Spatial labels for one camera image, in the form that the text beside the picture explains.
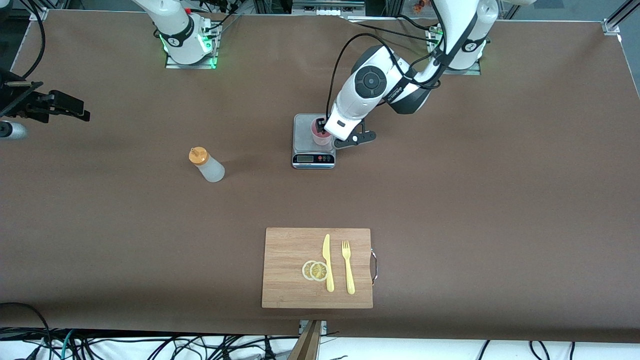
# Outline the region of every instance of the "black clamp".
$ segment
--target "black clamp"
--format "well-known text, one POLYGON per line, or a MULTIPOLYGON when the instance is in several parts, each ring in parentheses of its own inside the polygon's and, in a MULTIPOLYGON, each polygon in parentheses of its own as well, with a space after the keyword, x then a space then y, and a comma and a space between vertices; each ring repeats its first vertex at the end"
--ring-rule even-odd
POLYGON ((342 141, 340 139, 335 139, 333 141, 333 147, 336 149, 344 149, 345 147, 356 146, 365 142, 372 142, 375 139, 376 133, 371 130, 367 130, 363 120, 353 128, 351 134, 349 134, 346 140, 342 141))

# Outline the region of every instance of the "orange bottle cap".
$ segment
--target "orange bottle cap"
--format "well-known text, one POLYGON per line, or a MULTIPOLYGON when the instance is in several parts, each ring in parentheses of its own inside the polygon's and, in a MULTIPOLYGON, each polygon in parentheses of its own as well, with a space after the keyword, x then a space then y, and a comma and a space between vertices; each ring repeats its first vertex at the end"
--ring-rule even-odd
POLYGON ((192 147, 189 151, 189 161, 194 165, 203 165, 209 160, 209 153, 201 146, 192 147))

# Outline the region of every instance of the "metal handle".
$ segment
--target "metal handle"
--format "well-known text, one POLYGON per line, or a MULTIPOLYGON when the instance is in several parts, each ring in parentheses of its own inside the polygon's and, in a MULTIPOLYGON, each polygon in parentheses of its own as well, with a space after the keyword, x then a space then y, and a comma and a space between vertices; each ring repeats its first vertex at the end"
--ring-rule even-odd
POLYGON ((615 29, 625 19, 640 7, 640 0, 626 0, 611 16, 604 20, 607 31, 615 29))
POLYGON ((376 275, 374 275, 373 279, 371 279, 371 286, 373 286, 376 283, 376 279, 378 278, 378 257, 376 256, 376 253, 373 252, 373 248, 371 248, 371 256, 373 256, 374 265, 376 267, 376 275))

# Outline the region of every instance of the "lemon slice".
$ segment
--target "lemon slice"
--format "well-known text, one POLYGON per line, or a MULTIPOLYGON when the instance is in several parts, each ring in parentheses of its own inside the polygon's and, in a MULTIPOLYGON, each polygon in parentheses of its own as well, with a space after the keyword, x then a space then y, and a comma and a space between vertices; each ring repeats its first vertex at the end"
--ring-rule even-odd
POLYGON ((326 264, 320 261, 315 262, 313 265, 311 265, 310 272, 311 278, 313 278, 313 280, 324 281, 327 275, 326 264))
POLYGON ((314 280, 314 278, 311 277, 311 266, 315 263, 316 263, 315 260, 309 260, 304 265, 302 265, 302 276, 304 276, 305 279, 311 280, 311 281, 314 280))

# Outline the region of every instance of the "plastic bottle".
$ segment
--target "plastic bottle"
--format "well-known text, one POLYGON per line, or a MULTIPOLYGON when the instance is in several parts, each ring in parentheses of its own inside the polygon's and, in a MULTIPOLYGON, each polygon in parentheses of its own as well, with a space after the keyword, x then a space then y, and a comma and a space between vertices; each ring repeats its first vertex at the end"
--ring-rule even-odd
POLYGON ((203 147, 191 148, 189 160, 196 165, 202 176, 210 183, 217 183, 225 176, 225 167, 209 156, 203 147))

